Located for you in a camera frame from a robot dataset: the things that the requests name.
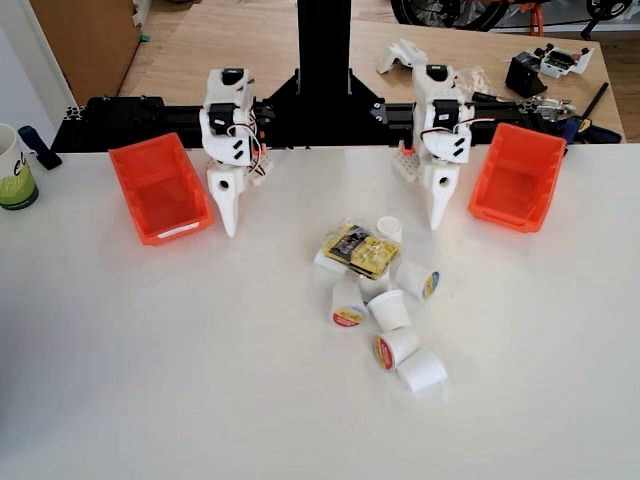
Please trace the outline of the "white fixed gripper finger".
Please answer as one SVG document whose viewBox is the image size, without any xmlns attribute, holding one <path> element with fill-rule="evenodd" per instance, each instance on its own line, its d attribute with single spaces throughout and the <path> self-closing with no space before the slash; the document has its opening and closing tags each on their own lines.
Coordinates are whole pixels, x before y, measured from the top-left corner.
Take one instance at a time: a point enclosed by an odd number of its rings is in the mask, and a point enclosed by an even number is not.
<svg viewBox="0 0 640 480">
<path fill-rule="evenodd" d="M 447 205 L 453 197 L 455 188 L 435 188 L 429 192 L 429 226 L 432 230 L 437 230 L 446 212 Z"/>
<path fill-rule="evenodd" d="M 229 238 L 236 236 L 241 196 L 242 194 L 238 192 L 215 192 L 213 194 L 213 199 L 218 207 L 225 232 Z"/>
</svg>

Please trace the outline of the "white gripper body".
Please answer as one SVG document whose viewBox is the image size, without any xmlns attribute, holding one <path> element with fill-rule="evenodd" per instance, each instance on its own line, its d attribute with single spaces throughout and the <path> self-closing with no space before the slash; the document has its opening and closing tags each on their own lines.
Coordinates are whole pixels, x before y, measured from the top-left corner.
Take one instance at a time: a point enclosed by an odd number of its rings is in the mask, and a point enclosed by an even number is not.
<svg viewBox="0 0 640 480">
<path fill-rule="evenodd" d="M 258 132 L 252 103 L 205 102 L 199 111 L 202 147 L 210 158 L 212 195 L 242 192 L 258 168 Z"/>
<path fill-rule="evenodd" d="M 469 160 L 473 107 L 464 99 L 418 102 L 418 155 L 429 165 L 427 189 L 452 188 Z"/>
</svg>

